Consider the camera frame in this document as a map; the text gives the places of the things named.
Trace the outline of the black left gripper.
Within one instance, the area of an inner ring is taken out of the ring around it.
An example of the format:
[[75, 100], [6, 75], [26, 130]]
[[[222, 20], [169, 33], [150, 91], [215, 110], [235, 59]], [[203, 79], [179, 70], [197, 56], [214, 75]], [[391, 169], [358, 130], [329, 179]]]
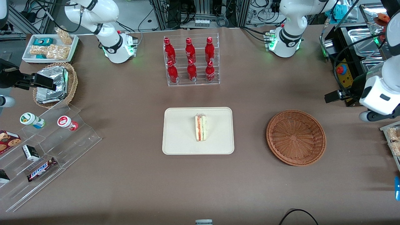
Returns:
[[345, 101], [347, 99], [360, 99], [363, 94], [366, 83], [366, 73], [357, 76], [352, 84], [346, 88], [347, 93], [342, 89], [332, 91], [324, 96], [326, 103], [332, 103], [336, 101]]

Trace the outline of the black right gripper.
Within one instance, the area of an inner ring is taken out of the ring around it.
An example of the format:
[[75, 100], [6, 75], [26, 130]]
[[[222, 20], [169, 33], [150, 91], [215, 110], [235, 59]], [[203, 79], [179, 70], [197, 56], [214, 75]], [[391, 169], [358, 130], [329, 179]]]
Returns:
[[54, 80], [41, 74], [22, 73], [19, 68], [13, 63], [0, 60], [0, 88], [20, 88], [23, 90], [29, 90], [30, 88], [45, 88], [52, 91], [56, 91]]

